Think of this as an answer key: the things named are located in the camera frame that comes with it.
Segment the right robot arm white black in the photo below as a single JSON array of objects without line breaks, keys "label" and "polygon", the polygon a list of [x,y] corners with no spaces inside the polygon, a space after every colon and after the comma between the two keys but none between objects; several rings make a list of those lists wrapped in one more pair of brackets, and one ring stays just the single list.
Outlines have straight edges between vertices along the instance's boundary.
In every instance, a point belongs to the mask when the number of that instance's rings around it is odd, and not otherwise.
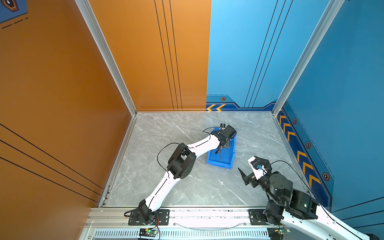
[{"label": "right robot arm white black", "polygon": [[316,240],[377,240],[374,234],[364,234],[338,219],[326,210],[311,195],[296,190],[293,182],[280,172],[272,171],[269,160],[253,156],[248,159],[252,173],[241,172],[245,185],[261,187],[268,203],[262,214],[251,221],[263,220],[266,224],[278,226],[277,233],[284,233],[283,227],[294,228]]}]

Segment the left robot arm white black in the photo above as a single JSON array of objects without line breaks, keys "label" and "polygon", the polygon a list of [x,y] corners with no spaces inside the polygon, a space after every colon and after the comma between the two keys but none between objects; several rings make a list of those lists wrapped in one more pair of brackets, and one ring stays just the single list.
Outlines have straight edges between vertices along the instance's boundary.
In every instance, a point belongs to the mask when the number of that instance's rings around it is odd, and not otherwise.
[{"label": "left robot arm white black", "polygon": [[164,168],[163,178],[153,192],[138,205],[140,220],[146,225],[153,223],[156,212],[160,209],[166,196],[176,183],[191,173],[196,159],[209,151],[218,152],[223,149],[236,134],[237,131],[233,127],[226,126],[224,129],[213,130],[208,133],[207,137],[196,143],[189,145],[178,143],[168,160],[167,167]]}]

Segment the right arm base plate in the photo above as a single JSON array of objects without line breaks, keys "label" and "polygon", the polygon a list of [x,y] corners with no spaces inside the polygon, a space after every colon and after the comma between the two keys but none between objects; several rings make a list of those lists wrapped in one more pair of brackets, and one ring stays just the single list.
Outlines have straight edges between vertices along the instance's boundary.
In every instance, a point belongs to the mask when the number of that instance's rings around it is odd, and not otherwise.
[{"label": "right arm base plate", "polygon": [[267,213],[264,213],[265,209],[249,209],[249,220],[252,226],[262,226],[262,225],[281,225],[282,220],[285,219],[282,213],[273,213],[270,210],[267,210]]}]

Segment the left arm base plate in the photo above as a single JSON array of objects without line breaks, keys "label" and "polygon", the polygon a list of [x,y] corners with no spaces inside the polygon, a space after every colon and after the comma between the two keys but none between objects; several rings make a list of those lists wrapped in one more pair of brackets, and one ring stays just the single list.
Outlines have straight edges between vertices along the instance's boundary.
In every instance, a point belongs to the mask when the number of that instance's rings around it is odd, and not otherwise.
[{"label": "left arm base plate", "polygon": [[170,219],[170,210],[168,209],[159,209],[153,213],[149,213],[147,218],[143,217],[139,209],[133,209],[125,213],[125,216],[128,218],[129,226],[144,226],[144,225],[157,225],[157,226],[167,226]]}]

